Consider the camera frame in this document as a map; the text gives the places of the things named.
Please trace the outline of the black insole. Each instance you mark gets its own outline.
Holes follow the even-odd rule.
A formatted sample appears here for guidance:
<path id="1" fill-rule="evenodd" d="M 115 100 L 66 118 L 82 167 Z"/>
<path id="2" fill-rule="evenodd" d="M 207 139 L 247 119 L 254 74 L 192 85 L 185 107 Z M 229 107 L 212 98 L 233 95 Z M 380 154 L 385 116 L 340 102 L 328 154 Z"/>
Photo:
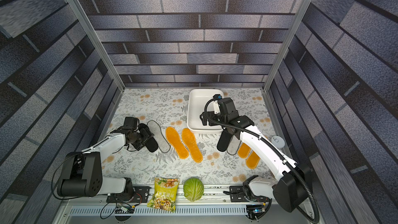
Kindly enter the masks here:
<path id="1" fill-rule="evenodd" d="M 217 144 L 217 149 L 220 152 L 225 152 L 228 149 L 232 138 L 233 138 L 233 134 L 230 134 L 227 130 L 223 130 L 223 132 L 219 138 L 218 144 Z"/>
<path id="2" fill-rule="evenodd" d="M 140 123 L 140 135 L 142 142 L 150 152 L 155 152 L 159 148 L 158 143 L 154 138 L 154 134 L 150 131 L 146 124 Z"/>

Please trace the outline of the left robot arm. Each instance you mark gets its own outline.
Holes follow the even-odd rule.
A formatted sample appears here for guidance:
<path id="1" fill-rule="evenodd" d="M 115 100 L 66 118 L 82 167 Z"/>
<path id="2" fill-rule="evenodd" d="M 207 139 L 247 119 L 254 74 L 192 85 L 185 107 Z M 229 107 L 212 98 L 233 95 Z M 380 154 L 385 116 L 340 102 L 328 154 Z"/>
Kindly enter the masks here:
<path id="1" fill-rule="evenodd" d="M 106 177 L 102 173 L 102 160 L 129 146 L 133 146 L 135 151 L 144 147 L 150 152 L 158 149 L 150 128 L 135 117 L 126 117 L 122 126 L 93 146 L 67 154 L 58 180 L 58 196 L 69 200 L 97 195 L 111 195 L 122 201 L 134 198 L 135 190 L 130 178 Z"/>

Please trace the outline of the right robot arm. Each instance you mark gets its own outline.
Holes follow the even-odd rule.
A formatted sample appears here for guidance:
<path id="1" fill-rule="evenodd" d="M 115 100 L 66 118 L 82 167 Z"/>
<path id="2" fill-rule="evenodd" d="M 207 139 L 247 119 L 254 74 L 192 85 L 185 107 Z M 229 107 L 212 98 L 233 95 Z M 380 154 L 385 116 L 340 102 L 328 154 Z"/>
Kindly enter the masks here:
<path id="1" fill-rule="evenodd" d="M 318 223 L 319 208 L 312 193 L 311 169 L 279 151 L 250 118 L 239 115 L 231 98 L 215 94 L 208 103 L 215 109 L 211 116 L 204 111 L 208 122 L 222 126 L 229 137 L 235 136 L 248 145 L 275 177 L 274 183 L 254 177 L 245 184 L 251 194 L 274 199 L 285 211 L 291 213 L 297 209 L 310 222 Z"/>

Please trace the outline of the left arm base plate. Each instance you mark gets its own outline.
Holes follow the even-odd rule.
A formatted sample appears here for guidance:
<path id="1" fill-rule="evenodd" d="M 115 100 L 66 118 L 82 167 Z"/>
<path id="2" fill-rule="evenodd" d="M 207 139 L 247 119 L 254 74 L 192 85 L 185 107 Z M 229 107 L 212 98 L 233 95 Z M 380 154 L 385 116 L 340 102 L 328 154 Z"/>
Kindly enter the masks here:
<path id="1" fill-rule="evenodd" d="M 107 203 L 147 203 L 151 187 L 132 186 L 119 194 L 111 194 L 107 197 Z"/>

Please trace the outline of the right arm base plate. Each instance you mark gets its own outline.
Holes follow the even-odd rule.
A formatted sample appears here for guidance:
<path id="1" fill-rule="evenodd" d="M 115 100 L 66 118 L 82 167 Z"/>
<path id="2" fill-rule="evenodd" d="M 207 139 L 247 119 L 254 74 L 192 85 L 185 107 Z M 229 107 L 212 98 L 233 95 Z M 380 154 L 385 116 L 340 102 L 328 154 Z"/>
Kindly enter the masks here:
<path id="1" fill-rule="evenodd" d="M 248 187 L 230 186 L 228 191 L 224 191 L 225 195 L 230 197 L 231 202 L 252 202 L 252 203 L 269 203 L 271 200 L 264 196 L 255 196 Z"/>

